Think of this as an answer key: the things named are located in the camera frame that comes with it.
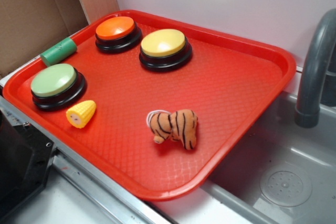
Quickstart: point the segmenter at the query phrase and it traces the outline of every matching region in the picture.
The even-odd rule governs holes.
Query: green cylinder
[[[76,52],[76,50],[77,46],[75,42],[67,37],[53,47],[50,47],[48,50],[44,51],[41,54],[41,59],[47,67],[50,67],[72,55],[74,52]]]

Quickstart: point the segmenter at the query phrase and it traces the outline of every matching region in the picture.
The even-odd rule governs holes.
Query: tray rim
[[[209,37],[215,36],[220,37],[220,40],[225,41],[226,45],[225,48],[229,48],[232,50],[235,50],[237,48],[237,44],[242,45],[244,44],[245,47],[248,47],[250,49],[254,50],[266,50],[268,52],[272,52],[273,55],[267,58],[267,60],[270,60],[270,58],[273,57],[273,62],[277,64],[281,70],[282,70],[282,78],[281,80],[273,87],[272,91],[269,92],[266,96],[263,97],[263,102],[258,103],[258,106],[256,106],[252,113],[248,117],[245,118],[245,120],[242,121],[240,126],[234,131],[234,133],[226,140],[225,147],[224,143],[222,147],[212,156],[210,160],[201,168],[200,172],[197,173],[191,180],[189,180],[184,185],[174,188],[172,190],[163,190],[163,191],[156,191],[156,190],[149,190],[148,188],[141,186],[141,189],[134,189],[134,184],[137,182],[133,179],[131,179],[129,176],[125,176],[124,172],[118,170],[115,168],[112,171],[109,171],[108,173],[102,169],[100,169],[102,172],[106,173],[109,177],[111,177],[109,174],[111,172],[113,173],[114,178],[111,178],[115,180],[117,183],[120,183],[123,187],[125,187],[127,190],[129,190],[131,193],[135,194],[137,197],[142,198],[144,200],[151,200],[151,201],[160,201],[160,200],[169,200],[174,199],[177,197],[181,197],[185,195],[186,193],[191,192],[192,190],[196,189],[198,186],[200,186],[208,177],[208,175],[215,169],[215,167],[221,162],[221,160],[226,156],[226,154],[235,146],[235,144],[239,141],[241,136],[250,128],[250,126],[259,118],[259,116],[267,109],[267,107],[272,103],[272,101],[278,96],[278,94],[283,90],[283,88],[287,85],[287,83],[292,79],[296,72],[296,63],[292,55],[276,46],[268,45],[262,42],[242,38],[239,36],[234,36],[230,34],[226,34],[219,31],[214,31],[207,28],[198,27],[195,25],[186,24],[177,20],[172,20],[144,12],[140,12],[138,10],[121,10],[118,12],[114,12],[108,15],[105,15],[104,17],[100,18],[96,22],[92,23],[91,25],[85,27],[81,31],[75,33],[74,35],[70,36],[71,39],[74,40],[76,45],[81,44],[82,42],[86,41],[88,38],[94,34],[94,31],[96,27],[103,22],[104,20],[116,17],[116,16],[130,16],[133,17],[135,20],[135,17],[142,19],[140,22],[144,25],[146,24],[146,20],[149,22],[150,20],[157,20],[160,22],[160,24],[166,24],[169,28],[179,28],[185,35],[188,37],[193,37],[192,34],[196,33],[202,33]],[[205,41],[210,44],[216,45],[216,43],[213,43],[213,41]],[[249,54],[255,53],[253,50],[249,50]],[[15,107],[20,109],[23,113],[25,113],[27,116],[29,116],[31,119],[34,119],[40,126],[44,127],[46,130],[48,130],[51,134],[54,135],[53,132],[57,132],[57,138],[61,139],[67,139],[68,136],[64,132],[60,131],[58,127],[54,126],[53,124],[49,123],[48,121],[44,120],[39,114],[32,111],[26,104],[20,102],[20,99],[15,96],[15,93],[17,91],[17,86],[20,83],[20,80],[27,80],[27,78],[30,78],[31,75],[28,74],[29,71],[27,71],[29,68],[37,68],[37,69],[43,69],[46,66],[43,64],[42,60],[40,58],[37,58],[36,60],[32,61],[27,66],[23,67],[20,71],[18,71],[16,74],[14,74],[8,82],[5,84],[3,89],[3,96],[6,100],[8,100],[10,103],[12,103]],[[73,149],[74,146],[71,144],[66,144],[70,148]],[[80,155],[92,155],[93,152],[90,152],[85,146],[83,148],[80,148],[78,150],[76,146],[77,151],[80,152]],[[95,161],[100,161],[102,164],[109,165],[103,158],[96,156]]]

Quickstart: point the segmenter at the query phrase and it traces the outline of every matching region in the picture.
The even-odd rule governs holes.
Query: white string
[[[150,123],[151,123],[153,115],[159,114],[159,113],[167,113],[169,115],[172,114],[172,113],[170,113],[169,111],[166,111],[166,110],[153,110],[153,111],[149,112],[148,115],[147,115],[147,118],[146,118],[146,123],[147,123],[147,126],[149,128],[151,127]]]

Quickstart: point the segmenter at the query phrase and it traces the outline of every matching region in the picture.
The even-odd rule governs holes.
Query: plastic tray
[[[158,73],[141,67],[140,45],[116,55],[99,52],[95,28],[114,16],[132,17],[143,36],[163,28],[182,31],[193,48],[191,61]],[[68,123],[67,109],[43,112],[33,105],[30,83],[46,67],[40,59],[8,81],[4,97],[144,200],[173,199],[197,188],[296,71],[292,56],[280,48],[134,10],[103,17],[72,39],[77,52],[64,62],[88,83],[78,102],[97,104],[85,128]],[[180,109],[198,115],[197,147],[192,151],[180,142],[155,144],[146,125],[150,111]]]

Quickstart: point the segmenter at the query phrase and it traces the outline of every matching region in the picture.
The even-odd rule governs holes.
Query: stuffed tiger
[[[152,130],[154,142],[165,140],[181,141],[186,150],[196,146],[196,126],[198,117],[192,110],[152,111],[147,116],[147,125]]]

